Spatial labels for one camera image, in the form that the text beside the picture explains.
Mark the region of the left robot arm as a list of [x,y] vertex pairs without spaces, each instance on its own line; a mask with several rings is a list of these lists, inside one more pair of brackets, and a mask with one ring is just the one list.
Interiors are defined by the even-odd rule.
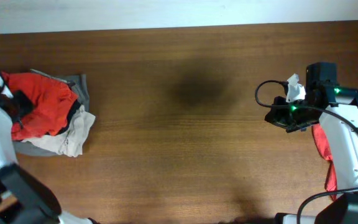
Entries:
[[34,109],[22,91],[12,92],[0,72],[0,224],[93,224],[62,210],[53,192],[17,161],[11,128]]

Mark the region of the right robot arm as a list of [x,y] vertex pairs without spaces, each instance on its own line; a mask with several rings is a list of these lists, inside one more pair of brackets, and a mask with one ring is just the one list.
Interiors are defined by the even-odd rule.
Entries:
[[306,68],[280,81],[285,96],[275,97],[265,121],[287,133],[320,125],[328,140],[337,188],[307,198],[295,214],[278,213],[275,223],[358,223],[358,89],[341,86],[334,63]]

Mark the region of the orange soccer t-shirt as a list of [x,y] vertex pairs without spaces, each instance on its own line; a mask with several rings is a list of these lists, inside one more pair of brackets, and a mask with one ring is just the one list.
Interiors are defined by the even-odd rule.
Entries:
[[45,134],[55,136],[67,126],[67,115],[78,95],[68,85],[36,73],[6,73],[1,77],[11,92],[22,91],[34,105],[21,124],[14,123],[12,139],[21,141],[39,138]]

